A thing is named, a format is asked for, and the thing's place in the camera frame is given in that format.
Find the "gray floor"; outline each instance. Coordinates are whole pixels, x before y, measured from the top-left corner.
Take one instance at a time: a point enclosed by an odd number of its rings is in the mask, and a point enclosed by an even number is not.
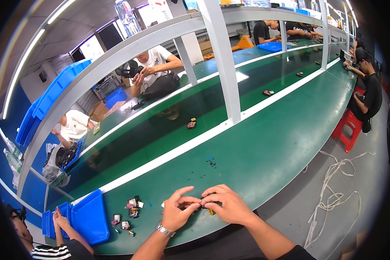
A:
[[[373,130],[367,136],[361,132],[350,153],[344,152],[343,143],[338,138],[336,140],[329,138],[321,149],[338,160],[352,159],[367,151],[376,154],[374,156],[366,154],[353,160],[356,168],[355,176],[345,176],[338,172],[329,181],[329,186],[334,192],[344,194],[342,200],[354,191],[358,191],[362,201],[361,213],[348,235],[347,232],[358,213],[358,195],[355,193],[344,204],[328,213],[321,236],[307,248],[307,251],[319,260],[338,259],[341,249],[355,243],[355,235],[369,229],[375,218],[390,170],[386,143],[387,101],[386,93],[383,92],[382,107],[372,119]],[[259,216],[293,242],[303,246],[310,226],[307,221],[319,203],[319,194],[328,167],[334,163],[333,158],[318,153],[309,163],[306,173],[299,174],[289,185],[257,209]],[[341,169],[348,174],[354,172],[349,163],[341,166]],[[330,195],[331,192],[325,190],[322,202],[326,204]],[[325,214],[326,211],[322,209],[317,212],[314,238],[320,231]],[[238,260],[249,257],[263,257],[263,254],[247,230],[243,228],[208,245],[168,256],[167,259]]]

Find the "finger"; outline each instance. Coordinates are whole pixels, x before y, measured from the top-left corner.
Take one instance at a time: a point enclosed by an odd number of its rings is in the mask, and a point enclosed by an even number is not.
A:
[[[169,198],[169,200],[171,200],[172,202],[177,202],[183,194],[185,194],[188,191],[191,191],[193,189],[194,189],[194,186],[187,186],[187,187],[180,188],[179,190],[175,191],[174,194],[172,194],[172,196]]]
[[[177,201],[178,204],[182,204],[182,203],[185,203],[185,202],[201,203],[201,199],[195,198],[195,197],[191,197],[191,196],[181,196],[178,199],[178,201]]]
[[[218,193],[208,195],[202,199],[201,205],[205,205],[206,203],[211,202],[211,201],[219,201],[219,202],[223,203],[225,201],[225,195],[218,194]]]
[[[225,184],[220,184],[220,185],[216,185],[214,187],[211,187],[211,188],[208,188],[206,189],[203,193],[202,193],[202,197],[206,197],[208,196],[209,194],[213,194],[213,193],[227,193],[229,192],[231,189],[228,188]]]
[[[61,210],[59,209],[59,207],[57,206],[57,211],[58,211],[58,216],[62,216],[62,213],[61,213]]]
[[[220,207],[217,203],[208,202],[205,204],[206,208],[212,209],[215,211],[218,215],[224,210],[222,207]]]
[[[196,211],[200,206],[201,204],[198,203],[191,204],[182,211],[182,214],[186,216],[186,218],[189,218],[189,216],[191,216],[191,214],[194,213],[194,211]]]

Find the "silver wristwatch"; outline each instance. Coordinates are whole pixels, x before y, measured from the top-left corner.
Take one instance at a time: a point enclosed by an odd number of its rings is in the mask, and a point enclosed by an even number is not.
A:
[[[162,224],[159,222],[159,224],[156,226],[156,230],[169,236],[169,237],[172,237],[173,235],[176,234],[176,232],[170,232],[169,230],[167,230],[164,226],[162,226]]]

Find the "vr headset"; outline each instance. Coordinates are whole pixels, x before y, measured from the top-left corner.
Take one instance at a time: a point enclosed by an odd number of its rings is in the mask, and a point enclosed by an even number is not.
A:
[[[10,204],[4,203],[5,213],[9,216],[9,218],[19,218],[23,224],[26,226],[24,222],[26,220],[26,208],[22,206],[19,209],[15,209]]]
[[[137,74],[139,74],[143,70],[143,66],[139,66],[137,61],[129,60],[124,63],[120,67],[115,70],[115,73],[119,76],[123,76],[125,78],[134,78]]]

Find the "red plastic stool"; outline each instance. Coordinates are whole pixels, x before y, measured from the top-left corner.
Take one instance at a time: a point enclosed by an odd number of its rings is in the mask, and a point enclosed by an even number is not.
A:
[[[351,140],[346,138],[342,133],[342,129],[346,124],[352,129]],[[341,120],[339,120],[338,125],[336,126],[335,130],[332,133],[332,138],[335,139],[339,137],[341,141],[345,144],[345,152],[349,153],[353,148],[355,142],[357,141],[357,137],[360,134],[362,129],[363,129],[363,122],[358,120],[351,112],[351,110],[348,109],[347,112],[345,112],[345,114],[341,118]]]
[[[359,92],[361,96],[364,96],[364,93],[366,92],[365,90],[360,89],[359,87],[355,86],[354,87],[354,92]]]

